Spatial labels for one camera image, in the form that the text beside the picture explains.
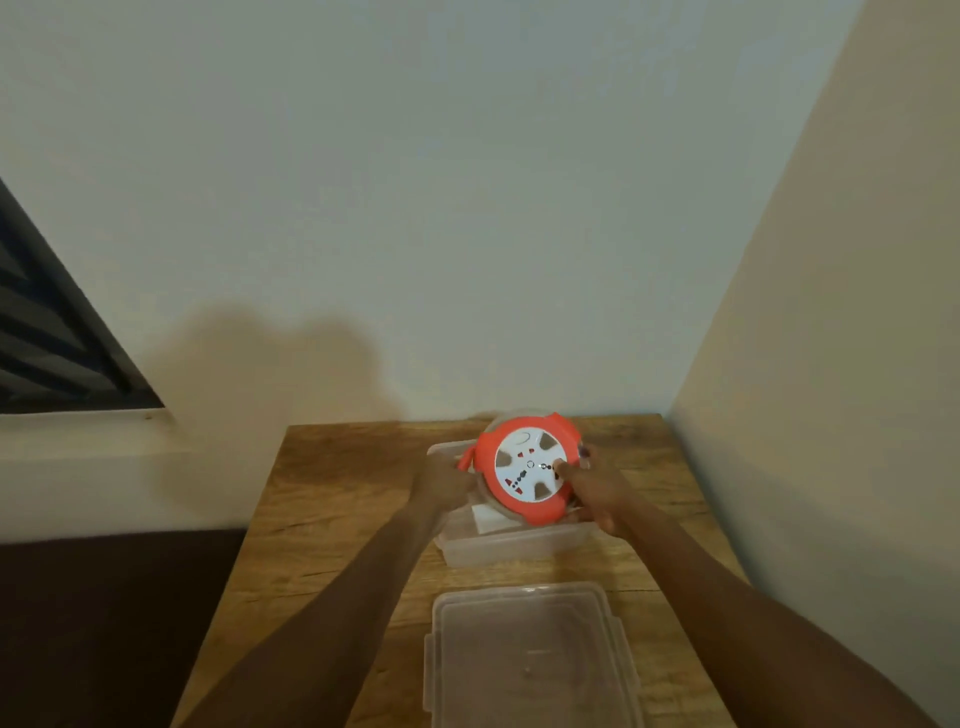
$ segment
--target wood grain surface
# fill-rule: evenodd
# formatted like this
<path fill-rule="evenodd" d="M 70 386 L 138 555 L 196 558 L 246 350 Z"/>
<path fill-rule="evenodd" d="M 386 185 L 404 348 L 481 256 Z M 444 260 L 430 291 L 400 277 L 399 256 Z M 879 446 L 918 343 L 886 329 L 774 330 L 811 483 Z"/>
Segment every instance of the wood grain surface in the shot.
<path fill-rule="evenodd" d="M 676 518 L 721 563 L 736 558 L 660 415 L 575 418 L 638 491 Z M 287 431 L 174 719 L 319 592 L 404 502 L 434 443 L 476 437 L 488 420 L 297 425 Z M 727 710 L 656 582 L 623 542 L 597 532 L 540 561 L 450 569 L 431 544 L 396 607 L 350 725 L 428 726 L 422 709 L 423 637 L 444 592 L 595 581 L 623 620 L 648 728 L 731 726 Z"/>

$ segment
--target hand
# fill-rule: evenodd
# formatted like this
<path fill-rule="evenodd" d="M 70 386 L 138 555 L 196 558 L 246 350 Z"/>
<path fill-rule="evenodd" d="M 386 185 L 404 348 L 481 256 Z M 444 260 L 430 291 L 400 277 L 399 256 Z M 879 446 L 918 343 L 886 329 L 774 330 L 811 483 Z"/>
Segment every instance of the hand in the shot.
<path fill-rule="evenodd" d="M 611 536 L 623 538 L 620 518 L 639 496 L 630 481 L 600 455 L 594 445 L 581 446 L 588 462 L 570 465 L 556 460 L 553 469 L 573 486 L 573 492 L 584 504 L 583 508 L 564 516 L 563 522 L 596 521 Z"/>
<path fill-rule="evenodd" d="M 410 487 L 407 505 L 436 520 L 437 532 L 450 511 L 467 505 L 467 496 L 476 487 L 476 474 L 457 470 L 457 460 L 439 452 L 427 455 Z"/>

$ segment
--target person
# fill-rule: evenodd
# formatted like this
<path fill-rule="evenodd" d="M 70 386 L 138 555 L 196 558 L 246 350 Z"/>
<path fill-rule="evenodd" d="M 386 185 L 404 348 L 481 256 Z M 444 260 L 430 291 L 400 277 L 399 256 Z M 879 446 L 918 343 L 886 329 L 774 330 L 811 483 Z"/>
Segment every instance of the person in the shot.
<path fill-rule="evenodd" d="M 935 726 L 834 638 L 725 569 L 597 448 L 585 446 L 584 454 L 583 467 L 554 463 L 582 503 L 567 518 L 596 521 L 633 547 L 737 726 Z M 427 457 L 407 503 L 237 663 L 183 727 L 345 725 L 420 553 L 474 483 L 448 457 Z"/>

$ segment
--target clear plastic box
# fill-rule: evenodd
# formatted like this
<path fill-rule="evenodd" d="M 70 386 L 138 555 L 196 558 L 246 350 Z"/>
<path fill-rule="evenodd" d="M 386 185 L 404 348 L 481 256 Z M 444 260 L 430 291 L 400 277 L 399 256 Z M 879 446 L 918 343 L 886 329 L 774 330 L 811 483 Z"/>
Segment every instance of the clear plastic box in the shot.
<path fill-rule="evenodd" d="M 433 728 L 642 728 L 623 625 L 590 582 L 440 595 L 423 645 Z"/>
<path fill-rule="evenodd" d="M 431 447 L 427 454 L 444 452 L 456 457 L 475 443 L 476 440 L 439 443 Z M 555 553 L 579 546 L 596 529 L 593 523 L 533 526 L 516 517 L 512 522 L 501 518 L 501 524 L 495 530 L 481 532 L 477 527 L 474 506 L 495 508 L 489 499 L 475 496 L 469 505 L 450 514 L 444 530 L 434 540 L 449 567 L 481 567 L 499 561 L 549 558 Z"/>

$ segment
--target dark floor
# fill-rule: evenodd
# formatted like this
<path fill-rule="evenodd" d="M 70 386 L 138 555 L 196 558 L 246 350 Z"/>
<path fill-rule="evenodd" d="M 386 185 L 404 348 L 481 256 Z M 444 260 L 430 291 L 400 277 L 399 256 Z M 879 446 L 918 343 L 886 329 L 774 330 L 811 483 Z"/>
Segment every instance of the dark floor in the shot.
<path fill-rule="evenodd" d="M 243 537 L 0 546 L 0 726 L 167 728 Z"/>

